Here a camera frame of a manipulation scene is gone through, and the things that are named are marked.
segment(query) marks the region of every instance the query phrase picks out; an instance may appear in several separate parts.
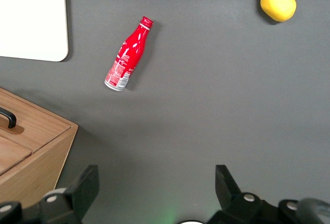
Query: screw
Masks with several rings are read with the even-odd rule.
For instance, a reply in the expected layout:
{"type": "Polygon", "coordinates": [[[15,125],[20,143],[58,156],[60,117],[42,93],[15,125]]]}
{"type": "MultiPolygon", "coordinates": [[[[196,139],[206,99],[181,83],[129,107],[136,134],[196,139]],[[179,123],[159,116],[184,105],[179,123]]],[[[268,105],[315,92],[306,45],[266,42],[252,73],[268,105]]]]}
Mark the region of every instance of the screw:
{"type": "Polygon", "coordinates": [[[6,211],[10,210],[11,208],[12,208],[12,206],[10,204],[5,205],[0,208],[0,213],[6,212],[6,211]]]}
{"type": "Polygon", "coordinates": [[[291,210],[297,210],[297,204],[295,202],[287,202],[287,207],[291,210]]]}
{"type": "Polygon", "coordinates": [[[57,196],[51,196],[46,199],[46,202],[54,202],[56,200],[57,196]]]}
{"type": "Polygon", "coordinates": [[[254,196],[251,194],[245,194],[244,199],[248,202],[254,202],[254,200],[255,200],[254,196]]]}

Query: wooden box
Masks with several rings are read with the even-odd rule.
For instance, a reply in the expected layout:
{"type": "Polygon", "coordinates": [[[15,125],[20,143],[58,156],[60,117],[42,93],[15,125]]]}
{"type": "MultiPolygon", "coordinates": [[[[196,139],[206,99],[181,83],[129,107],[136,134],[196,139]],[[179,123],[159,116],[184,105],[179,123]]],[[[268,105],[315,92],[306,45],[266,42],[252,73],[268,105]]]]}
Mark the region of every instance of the wooden box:
{"type": "Polygon", "coordinates": [[[0,88],[0,202],[19,201],[25,208],[53,190],[78,126],[0,88]]]}

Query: bottle label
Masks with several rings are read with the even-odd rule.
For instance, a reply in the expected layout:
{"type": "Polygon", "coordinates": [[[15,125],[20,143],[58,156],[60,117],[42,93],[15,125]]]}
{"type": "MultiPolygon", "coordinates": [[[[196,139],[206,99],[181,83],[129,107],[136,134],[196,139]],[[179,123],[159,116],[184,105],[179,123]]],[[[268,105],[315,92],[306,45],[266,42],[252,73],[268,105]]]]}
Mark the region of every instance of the bottle label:
{"type": "Polygon", "coordinates": [[[124,70],[125,67],[116,60],[105,78],[106,82],[116,87],[124,70]]]}

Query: gray surface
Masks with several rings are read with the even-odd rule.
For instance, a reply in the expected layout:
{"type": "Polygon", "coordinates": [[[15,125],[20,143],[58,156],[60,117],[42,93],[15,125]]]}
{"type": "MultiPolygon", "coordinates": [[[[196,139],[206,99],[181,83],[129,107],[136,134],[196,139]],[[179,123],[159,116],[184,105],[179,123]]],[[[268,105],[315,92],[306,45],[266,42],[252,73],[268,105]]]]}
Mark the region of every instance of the gray surface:
{"type": "Polygon", "coordinates": [[[85,223],[206,221],[216,164],[271,204],[330,201],[330,2],[296,1],[273,25],[258,0],[68,0],[68,58],[0,58],[1,87],[80,126],[59,187],[99,165],[85,223]],[[144,56],[115,92],[104,78],[143,15],[144,56]]]}

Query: bottle cap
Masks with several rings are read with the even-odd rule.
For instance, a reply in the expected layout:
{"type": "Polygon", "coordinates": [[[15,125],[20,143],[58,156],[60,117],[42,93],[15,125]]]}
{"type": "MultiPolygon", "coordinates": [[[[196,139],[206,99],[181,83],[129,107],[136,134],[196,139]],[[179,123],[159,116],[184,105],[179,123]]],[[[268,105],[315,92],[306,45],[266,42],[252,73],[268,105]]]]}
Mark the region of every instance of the bottle cap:
{"type": "Polygon", "coordinates": [[[143,24],[144,26],[148,27],[148,28],[151,28],[153,26],[153,21],[150,20],[149,18],[147,17],[142,17],[142,20],[141,20],[141,24],[143,24]]]}

